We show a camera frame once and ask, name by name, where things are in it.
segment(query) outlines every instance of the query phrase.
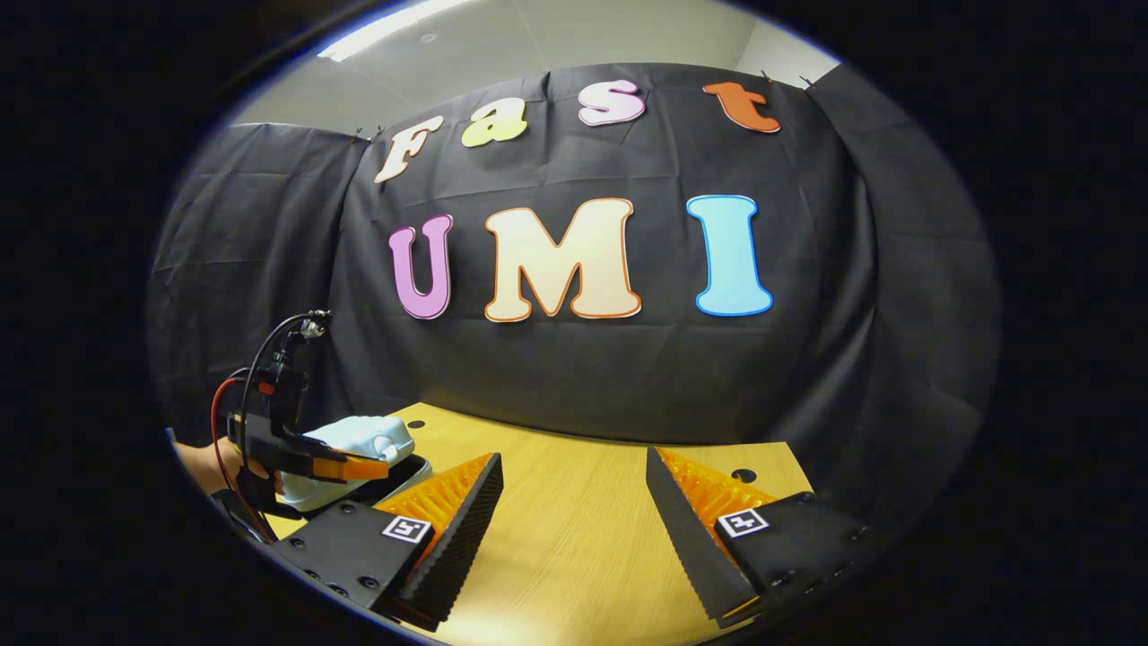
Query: orange gripper pad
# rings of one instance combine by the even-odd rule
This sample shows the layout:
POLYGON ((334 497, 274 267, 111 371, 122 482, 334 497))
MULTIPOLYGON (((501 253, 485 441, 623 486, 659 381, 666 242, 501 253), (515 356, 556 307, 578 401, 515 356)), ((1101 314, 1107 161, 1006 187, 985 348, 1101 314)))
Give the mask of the orange gripper pad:
POLYGON ((729 551, 726 550, 726 545, 718 538, 718 532, 714 531, 718 516, 769 505, 777 499, 742 481, 665 449, 656 447, 656 451, 674 476, 682 493, 685 495, 685 499, 690 501, 693 513, 706 527, 709 537, 721 547, 726 557, 734 561, 729 551))
POLYGON ((434 528, 434 538, 416 561, 412 571, 417 570, 427 554, 434 551, 442 532, 455 519, 459 506, 492 456, 494 453, 487 453, 470 462, 463 462, 374 506, 375 509, 388 514, 427 521, 434 528))

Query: wooden table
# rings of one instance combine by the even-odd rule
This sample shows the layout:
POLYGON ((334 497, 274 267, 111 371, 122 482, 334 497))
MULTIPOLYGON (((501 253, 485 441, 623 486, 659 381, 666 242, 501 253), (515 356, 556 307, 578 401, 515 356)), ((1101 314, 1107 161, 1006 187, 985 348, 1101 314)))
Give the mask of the wooden table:
MULTIPOLYGON (((505 488, 466 583, 434 639, 457 646, 685 645, 707 618, 645 485, 646 446, 499 425, 425 404, 394 414, 442 473, 502 453, 505 488)), ((812 491, 784 443, 667 447, 783 498, 812 491)), ((303 521, 270 516, 284 537, 303 521)))

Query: black cable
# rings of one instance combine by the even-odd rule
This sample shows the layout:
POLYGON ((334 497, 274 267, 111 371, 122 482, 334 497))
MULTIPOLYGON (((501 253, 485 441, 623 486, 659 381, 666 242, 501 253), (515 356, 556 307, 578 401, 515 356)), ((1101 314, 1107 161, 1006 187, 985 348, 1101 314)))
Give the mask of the black cable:
MULTIPOLYGON (((266 352, 267 347, 271 345, 271 343, 276 340, 276 337, 278 337, 285 329, 287 329, 292 325, 292 322, 295 322, 296 320, 302 320, 304 318, 316 318, 318 317, 318 314, 319 314, 318 310, 311 310, 311 311, 305 311, 303 313, 288 316, 287 318, 285 318, 282 322, 280 322, 280 325, 277 326, 276 329, 272 330, 271 334, 267 335, 265 340, 263 340, 263 345, 261 345, 259 351, 255 353, 255 359, 251 361, 251 367, 241 368, 240 371, 235 372, 240 373, 242 371, 247 371, 247 379, 243 381, 243 397, 240 400, 239 405, 238 437, 239 437, 239 453, 240 456, 243 457, 243 469, 247 470, 248 473, 250 472, 250 468, 248 466, 248 457, 247 457, 247 394, 250 392, 251 390, 251 378, 255 375, 255 371, 259 366, 259 359, 263 358, 263 353, 266 352)), ((271 524, 267 522, 266 515, 263 514, 262 509, 256 509, 255 513, 259 516, 259 519, 263 520, 263 523, 266 527, 271 527, 271 524)))

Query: human hand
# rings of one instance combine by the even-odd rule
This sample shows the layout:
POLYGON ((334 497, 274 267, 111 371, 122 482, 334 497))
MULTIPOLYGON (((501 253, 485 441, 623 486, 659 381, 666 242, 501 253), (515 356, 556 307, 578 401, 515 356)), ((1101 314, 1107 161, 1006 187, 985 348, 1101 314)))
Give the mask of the human hand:
MULTIPOLYGON (((243 457, 240 456, 238 447, 228 438, 219 438, 217 444, 219 446, 219 458, 223 458, 224 468, 227 470, 227 477, 234 483, 239 476, 240 468, 243 466, 243 457)), ((209 444, 202 449, 193 449, 178 445, 177 449, 180 450, 179 454, 184 466, 204 493, 210 496, 219 490, 227 489, 227 481, 224 480, 223 472, 219 470, 219 459, 216 457, 215 446, 209 444)), ((263 480, 270 477, 263 465, 259 465, 255 460, 248 460, 247 464, 251 474, 256 477, 263 480)), ((274 472, 274 483, 276 491, 282 493, 284 482, 279 472, 274 472)))

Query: ceiling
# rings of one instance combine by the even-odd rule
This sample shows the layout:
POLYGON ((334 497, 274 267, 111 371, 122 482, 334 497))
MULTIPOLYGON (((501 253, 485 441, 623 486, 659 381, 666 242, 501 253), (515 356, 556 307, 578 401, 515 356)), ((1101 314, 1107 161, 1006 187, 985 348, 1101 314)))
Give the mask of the ceiling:
MULTIPOLYGON (((546 70, 616 62, 737 69, 762 28, 779 31, 713 0, 472 0, 343 62, 304 56, 240 107, 231 123, 295 123, 348 133, 362 127, 369 137, 471 89, 546 70)), ((790 49, 805 47, 825 57, 822 67, 836 64, 784 36, 790 49)), ((824 71, 805 73, 816 78, 824 71)))

